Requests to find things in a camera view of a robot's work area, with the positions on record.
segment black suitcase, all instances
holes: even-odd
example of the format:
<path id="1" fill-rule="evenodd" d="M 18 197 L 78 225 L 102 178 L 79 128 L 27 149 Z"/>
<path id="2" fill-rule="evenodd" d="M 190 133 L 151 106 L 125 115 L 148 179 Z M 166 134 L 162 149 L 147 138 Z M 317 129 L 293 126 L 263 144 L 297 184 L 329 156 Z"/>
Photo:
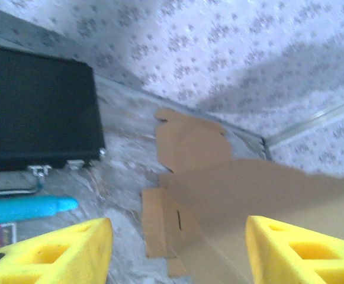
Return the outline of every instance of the black suitcase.
<path id="1" fill-rule="evenodd" d="M 87 64 L 0 47 L 0 171 L 88 166 L 104 149 Z"/>

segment cardboard box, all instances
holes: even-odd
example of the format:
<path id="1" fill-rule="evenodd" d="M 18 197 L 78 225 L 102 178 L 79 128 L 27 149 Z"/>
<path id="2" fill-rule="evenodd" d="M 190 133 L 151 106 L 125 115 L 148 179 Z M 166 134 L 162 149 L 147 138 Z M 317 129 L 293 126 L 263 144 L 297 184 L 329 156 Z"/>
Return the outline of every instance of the cardboard box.
<path id="1" fill-rule="evenodd" d="M 253 283 L 245 244 L 249 215 L 344 239 L 344 179 L 263 160 L 234 160 L 223 128 L 163 109 L 159 161 L 171 170 L 143 192 L 149 257 L 195 284 Z"/>

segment yellow foam block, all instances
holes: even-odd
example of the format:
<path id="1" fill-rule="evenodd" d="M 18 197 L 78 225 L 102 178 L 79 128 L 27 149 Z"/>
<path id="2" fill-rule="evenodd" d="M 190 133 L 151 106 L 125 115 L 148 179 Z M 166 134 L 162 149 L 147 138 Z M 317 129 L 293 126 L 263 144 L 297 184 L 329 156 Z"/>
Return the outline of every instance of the yellow foam block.
<path id="1" fill-rule="evenodd" d="M 246 244 L 255 284 L 344 284 L 344 240 L 250 216 Z"/>
<path id="2" fill-rule="evenodd" d="M 104 284 L 112 249 L 108 218 L 0 248 L 0 284 Z"/>

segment gray floor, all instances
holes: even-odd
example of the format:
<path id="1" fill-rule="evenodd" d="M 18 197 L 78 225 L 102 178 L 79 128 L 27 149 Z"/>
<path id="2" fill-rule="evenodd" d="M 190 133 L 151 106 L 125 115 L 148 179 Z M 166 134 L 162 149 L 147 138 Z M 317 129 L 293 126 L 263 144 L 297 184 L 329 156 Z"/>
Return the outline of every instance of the gray floor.
<path id="1" fill-rule="evenodd" d="M 0 45 L 17 47 L 0 38 Z M 157 186 L 157 174 L 167 171 L 157 162 L 153 114 L 163 107 L 188 113 L 163 100 L 95 77 L 108 154 L 89 170 L 52 170 L 43 194 L 67 194 L 79 209 L 42 220 L 18 223 L 18 240 L 96 217 L 110 217 L 114 250 L 108 281 L 115 283 L 187 283 L 169 279 L 164 259 L 145 258 L 140 216 L 141 192 Z M 227 127 L 234 157 L 263 159 L 260 139 Z M 29 173 L 0 173 L 0 188 L 30 186 Z"/>

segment blue object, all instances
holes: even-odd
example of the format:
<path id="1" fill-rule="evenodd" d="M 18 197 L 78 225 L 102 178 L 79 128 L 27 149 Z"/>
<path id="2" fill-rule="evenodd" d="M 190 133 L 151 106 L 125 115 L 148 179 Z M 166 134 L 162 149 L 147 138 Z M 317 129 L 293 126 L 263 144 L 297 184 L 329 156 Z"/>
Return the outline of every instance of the blue object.
<path id="1" fill-rule="evenodd" d="M 0 199 L 0 224 L 54 216 L 73 210 L 78 201 L 72 197 L 35 196 Z"/>

